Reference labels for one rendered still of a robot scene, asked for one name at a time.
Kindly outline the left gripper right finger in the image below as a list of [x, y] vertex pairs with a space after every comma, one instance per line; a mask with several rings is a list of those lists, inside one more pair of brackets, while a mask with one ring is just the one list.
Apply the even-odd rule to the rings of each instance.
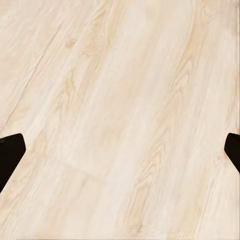
[[240, 173], [240, 135], [235, 133], [228, 133], [224, 151]]

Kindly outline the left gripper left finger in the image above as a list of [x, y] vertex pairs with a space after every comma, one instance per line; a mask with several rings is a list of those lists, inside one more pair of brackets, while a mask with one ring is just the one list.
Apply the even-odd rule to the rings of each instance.
[[26, 152], [21, 133], [0, 138], [0, 193]]

